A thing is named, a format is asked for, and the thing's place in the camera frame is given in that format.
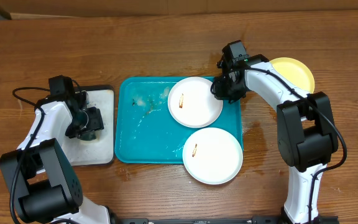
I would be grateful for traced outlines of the white plate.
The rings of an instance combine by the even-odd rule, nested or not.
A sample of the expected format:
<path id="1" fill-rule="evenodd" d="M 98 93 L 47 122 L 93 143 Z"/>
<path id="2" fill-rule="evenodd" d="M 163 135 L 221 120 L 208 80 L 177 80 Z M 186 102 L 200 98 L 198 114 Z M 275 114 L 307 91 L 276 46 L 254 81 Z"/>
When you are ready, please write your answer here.
<path id="1" fill-rule="evenodd" d="M 215 122 L 223 101 L 211 93 L 212 81 L 188 77 L 177 82 L 168 95 L 168 110 L 175 121 L 189 128 L 203 128 Z"/>
<path id="2" fill-rule="evenodd" d="M 186 171 L 194 179 L 220 185 L 239 173 L 243 150 L 231 133 L 219 128 L 203 128 L 186 140 L 182 158 Z"/>

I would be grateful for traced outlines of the yellow round plate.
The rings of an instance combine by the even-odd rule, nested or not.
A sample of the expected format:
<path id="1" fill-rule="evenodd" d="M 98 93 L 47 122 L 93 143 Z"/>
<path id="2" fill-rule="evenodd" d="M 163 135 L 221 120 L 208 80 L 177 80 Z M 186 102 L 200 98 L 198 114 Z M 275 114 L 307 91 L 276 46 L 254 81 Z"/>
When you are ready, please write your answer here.
<path id="1" fill-rule="evenodd" d="M 313 74 L 301 61 L 289 57 L 280 57 L 271 60 L 270 63 L 278 73 L 292 84 L 309 93 L 314 92 Z"/>

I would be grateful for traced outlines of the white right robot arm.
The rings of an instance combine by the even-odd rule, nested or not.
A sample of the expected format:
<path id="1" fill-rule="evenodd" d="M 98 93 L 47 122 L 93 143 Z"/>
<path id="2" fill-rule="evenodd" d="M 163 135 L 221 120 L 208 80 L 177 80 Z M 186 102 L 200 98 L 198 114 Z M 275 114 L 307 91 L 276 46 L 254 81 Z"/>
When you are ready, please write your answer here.
<path id="1" fill-rule="evenodd" d="M 232 103 L 254 91 L 275 108 L 278 150 L 289 166 L 283 221 L 319 223 L 321 177 L 338 149 L 328 96 L 297 87 L 263 55 L 224 54 L 217 67 L 222 74 L 211 86 L 215 98 Z"/>

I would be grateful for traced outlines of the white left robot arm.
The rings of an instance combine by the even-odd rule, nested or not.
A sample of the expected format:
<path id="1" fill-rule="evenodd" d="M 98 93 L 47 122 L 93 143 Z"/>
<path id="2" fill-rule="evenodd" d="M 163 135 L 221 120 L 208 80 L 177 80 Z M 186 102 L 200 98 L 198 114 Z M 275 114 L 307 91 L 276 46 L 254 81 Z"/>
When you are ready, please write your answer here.
<path id="1" fill-rule="evenodd" d="M 15 151 L 0 158 L 15 223 L 118 223 L 83 195 L 73 166 L 110 163 L 114 92 L 108 86 L 58 88 L 34 103 L 35 120 Z"/>

